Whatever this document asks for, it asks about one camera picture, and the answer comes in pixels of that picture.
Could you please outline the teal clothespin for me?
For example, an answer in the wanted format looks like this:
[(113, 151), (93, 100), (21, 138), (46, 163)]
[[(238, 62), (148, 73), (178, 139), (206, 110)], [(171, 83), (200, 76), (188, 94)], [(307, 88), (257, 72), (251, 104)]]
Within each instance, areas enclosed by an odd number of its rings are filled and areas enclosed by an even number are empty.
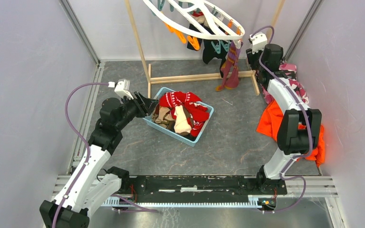
[(221, 54), (222, 51), (228, 52), (230, 48), (230, 40), (213, 40), (211, 46), (217, 54)]

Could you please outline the red white patterned sock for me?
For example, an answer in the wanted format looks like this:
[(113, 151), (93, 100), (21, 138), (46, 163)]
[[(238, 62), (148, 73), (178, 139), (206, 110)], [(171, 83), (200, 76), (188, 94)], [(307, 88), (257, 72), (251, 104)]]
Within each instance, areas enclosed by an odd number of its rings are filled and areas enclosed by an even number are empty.
[(159, 99), (159, 105), (162, 107), (175, 108), (179, 105), (190, 105), (191, 103), (201, 102), (202, 100), (192, 92), (166, 92)]

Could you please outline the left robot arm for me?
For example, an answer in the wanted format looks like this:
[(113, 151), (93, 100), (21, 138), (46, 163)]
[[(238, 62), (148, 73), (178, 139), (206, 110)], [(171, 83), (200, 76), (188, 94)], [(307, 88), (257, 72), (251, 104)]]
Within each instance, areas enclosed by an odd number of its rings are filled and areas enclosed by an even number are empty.
[(110, 168), (95, 186), (99, 171), (121, 142), (122, 130), (134, 119), (152, 114), (159, 101), (139, 92), (102, 102), (100, 118), (87, 142), (82, 162), (52, 201), (43, 201), (39, 211), (47, 228), (87, 228), (91, 216), (115, 192), (130, 189), (128, 171)]

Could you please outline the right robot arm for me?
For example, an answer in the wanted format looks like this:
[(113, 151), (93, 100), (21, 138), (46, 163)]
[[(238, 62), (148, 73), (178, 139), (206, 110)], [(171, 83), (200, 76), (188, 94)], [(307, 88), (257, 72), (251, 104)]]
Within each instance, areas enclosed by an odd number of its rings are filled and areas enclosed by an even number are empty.
[(284, 185), (286, 171), (299, 158), (305, 158), (318, 145), (322, 114), (311, 109), (291, 86), (289, 72), (281, 70), (283, 48), (266, 44), (246, 50), (247, 61), (256, 80), (266, 87), (283, 113), (277, 132), (277, 150), (257, 173), (255, 188), (262, 194)]

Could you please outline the wooden hanger stand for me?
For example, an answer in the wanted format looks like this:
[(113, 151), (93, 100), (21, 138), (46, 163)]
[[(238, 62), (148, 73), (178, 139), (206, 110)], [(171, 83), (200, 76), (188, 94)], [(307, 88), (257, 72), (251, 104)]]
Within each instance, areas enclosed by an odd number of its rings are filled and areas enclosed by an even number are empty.
[[(124, 0), (125, 3), (125, 8), (127, 10), (128, 16), (129, 16), (129, 20), (130, 20), (130, 24), (131, 27), (133, 29), (134, 32), (134, 37), (135, 37), (135, 41), (136, 41), (136, 45), (138, 47), (139, 50), (139, 54), (140, 54), (140, 59), (144, 68), (144, 74), (146, 76), (146, 81), (147, 81), (147, 89), (148, 89), (148, 97), (151, 97), (151, 89), (152, 89), (152, 85), (155, 84), (166, 84), (166, 83), (182, 83), (182, 82), (195, 82), (195, 81), (205, 81), (205, 80), (219, 80), (220, 79), (220, 74), (219, 73), (209, 73), (209, 74), (196, 74), (196, 75), (184, 75), (184, 76), (164, 76), (164, 77), (155, 77), (155, 78), (151, 78), (151, 72), (152, 72), (152, 65), (151, 64), (147, 64), (145, 57), (144, 57), (144, 51), (141, 45), (141, 41), (138, 35), (138, 29), (136, 27), (136, 23), (135, 23), (135, 19), (132, 13), (132, 8), (130, 5), (130, 1), (129, 0)], [(279, 15), (282, 11), (282, 8), (285, 4), (285, 0), (280, 0), (279, 3), (277, 4), (277, 8), (275, 10), (272, 22), (271, 22), (271, 26), (275, 26)], [(248, 71), (240, 71), (238, 73), (238, 77), (249, 77), (252, 79), (253, 81), (253, 85), (254, 85), (254, 90), (255, 90), (255, 94), (259, 95), (260, 91), (259, 91), (259, 87), (257, 85), (256, 82), (256, 78), (255, 78), (255, 71), (254, 70), (248, 70)]]

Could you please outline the white round sock hanger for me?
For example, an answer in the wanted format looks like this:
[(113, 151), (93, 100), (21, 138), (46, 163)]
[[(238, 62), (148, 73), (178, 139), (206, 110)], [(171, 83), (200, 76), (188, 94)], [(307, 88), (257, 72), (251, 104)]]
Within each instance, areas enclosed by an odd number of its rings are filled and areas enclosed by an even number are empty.
[[(227, 12), (207, 0), (144, 0), (143, 3), (171, 32), (179, 32), (192, 38), (206, 40), (240, 40), (244, 27)], [(177, 22), (163, 12), (170, 6), (193, 26)]]

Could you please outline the tan sock in basket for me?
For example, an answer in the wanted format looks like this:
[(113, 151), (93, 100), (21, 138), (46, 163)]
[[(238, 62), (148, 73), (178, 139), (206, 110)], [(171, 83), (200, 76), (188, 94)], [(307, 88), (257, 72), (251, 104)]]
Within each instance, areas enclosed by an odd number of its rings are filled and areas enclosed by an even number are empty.
[(171, 115), (171, 109), (162, 107), (159, 104), (152, 113), (152, 121), (167, 130), (172, 130), (175, 125), (175, 119)]

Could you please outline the purple striped hanging sock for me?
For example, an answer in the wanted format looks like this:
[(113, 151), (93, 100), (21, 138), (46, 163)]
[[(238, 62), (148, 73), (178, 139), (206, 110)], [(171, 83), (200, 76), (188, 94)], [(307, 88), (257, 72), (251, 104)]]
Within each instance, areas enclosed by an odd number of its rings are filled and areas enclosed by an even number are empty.
[(232, 41), (226, 55), (226, 60), (221, 66), (222, 83), (216, 87), (216, 91), (234, 89), (239, 85), (238, 62), (241, 52), (242, 40)]

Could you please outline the pink camouflage cloth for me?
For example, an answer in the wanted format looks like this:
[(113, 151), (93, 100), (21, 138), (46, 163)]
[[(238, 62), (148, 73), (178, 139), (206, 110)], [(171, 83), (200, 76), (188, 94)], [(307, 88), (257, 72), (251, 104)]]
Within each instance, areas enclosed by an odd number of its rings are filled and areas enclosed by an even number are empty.
[[(286, 75), (286, 78), (288, 79), (288, 84), (290, 87), (295, 91), (295, 93), (301, 98), (301, 100), (305, 104), (309, 104), (309, 97), (306, 94), (306, 91), (302, 84), (297, 80), (297, 66), (290, 63), (282, 63), (279, 66), (279, 70), (283, 71)], [(264, 100), (266, 104), (270, 104), (274, 101), (273, 96), (267, 91), (268, 86), (263, 85), (262, 86), (262, 92), (264, 96)]]

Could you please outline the cream white sock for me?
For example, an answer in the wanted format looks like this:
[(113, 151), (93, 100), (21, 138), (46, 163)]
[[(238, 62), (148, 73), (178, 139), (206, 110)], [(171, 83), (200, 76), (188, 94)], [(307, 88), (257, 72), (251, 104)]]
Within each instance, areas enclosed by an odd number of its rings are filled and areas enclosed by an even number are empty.
[(174, 132), (181, 136), (186, 136), (191, 133), (191, 125), (190, 125), (190, 115), (185, 110), (184, 106), (179, 105), (174, 109), (175, 115), (175, 124), (174, 124)]

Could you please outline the black hanging sock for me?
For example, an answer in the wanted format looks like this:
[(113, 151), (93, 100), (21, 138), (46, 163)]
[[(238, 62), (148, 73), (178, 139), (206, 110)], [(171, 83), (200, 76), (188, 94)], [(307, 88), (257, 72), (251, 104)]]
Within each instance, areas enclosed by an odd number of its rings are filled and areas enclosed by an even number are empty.
[(203, 53), (202, 53), (202, 60), (205, 64), (208, 64), (212, 59), (217, 58), (221, 59), (223, 64), (226, 61), (227, 52), (222, 51), (221, 54), (217, 54), (213, 47), (211, 46), (211, 41), (207, 39), (198, 39), (200, 44), (203, 45)]

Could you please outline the orange clothespin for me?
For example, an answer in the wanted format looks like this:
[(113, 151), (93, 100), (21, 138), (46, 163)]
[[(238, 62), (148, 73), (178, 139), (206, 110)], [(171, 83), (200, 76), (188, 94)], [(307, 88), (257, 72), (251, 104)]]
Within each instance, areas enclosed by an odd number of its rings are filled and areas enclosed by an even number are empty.
[(169, 24), (165, 23), (166, 28), (170, 33), (173, 33), (177, 36), (177, 38), (183, 43), (187, 45), (187, 48), (194, 51), (199, 51), (201, 48), (201, 44), (197, 37), (193, 37), (190, 35), (186, 35), (181, 31), (171, 27)]

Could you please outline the beige red cuffed sock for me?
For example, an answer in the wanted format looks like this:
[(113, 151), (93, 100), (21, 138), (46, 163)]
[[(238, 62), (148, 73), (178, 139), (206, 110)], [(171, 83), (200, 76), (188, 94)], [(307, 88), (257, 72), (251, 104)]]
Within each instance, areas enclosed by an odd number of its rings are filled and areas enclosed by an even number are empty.
[(192, 14), (191, 14), (191, 16), (199, 23), (199, 24), (201, 24), (201, 25), (203, 25), (203, 26), (205, 26), (205, 27), (209, 27), (209, 25), (208, 25), (208, 22), (207, 22), (207, 20), (206, 20), (206, 18), (205, 18), (205, 16), (204, 16), (204, 14), (202, 13), (202, 12), (199, 12), (199, 13), (197, 13), (197, 12), (193, 12)]

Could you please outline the orange cloth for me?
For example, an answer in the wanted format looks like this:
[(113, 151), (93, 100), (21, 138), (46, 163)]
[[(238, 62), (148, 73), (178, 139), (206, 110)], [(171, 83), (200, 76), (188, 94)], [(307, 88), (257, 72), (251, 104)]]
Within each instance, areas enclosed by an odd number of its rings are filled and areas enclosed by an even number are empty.
[[(271, 137), (276, 141), (278, 130), (282, 120), (283, 120), (283, 113), (278, 103), (276, 101), (273, 101), (266, 107), (263, 114), (261, 115), (256, 131), (268, 137)], [(326, 149), (325, 149), (325, 142), (323, 139), (324, 130), (325, 129), (323, 125), (321, 125), (318, 145), (312, 151), (311, 155), (306, 157), (307, 160), (315, 161), (317, 167), (320, 167), (321, 164), (325, 163)]]

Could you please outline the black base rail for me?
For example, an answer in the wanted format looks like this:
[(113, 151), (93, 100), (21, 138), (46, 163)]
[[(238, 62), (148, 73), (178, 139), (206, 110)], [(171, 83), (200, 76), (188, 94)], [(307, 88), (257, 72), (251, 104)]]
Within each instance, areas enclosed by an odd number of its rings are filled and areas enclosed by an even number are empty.
[(244, 203), (249, 196), (275, 197), (287, 194), (283, 180), (228, 175), (138, 175), (122, 181), (115, 193), (136, 203)]

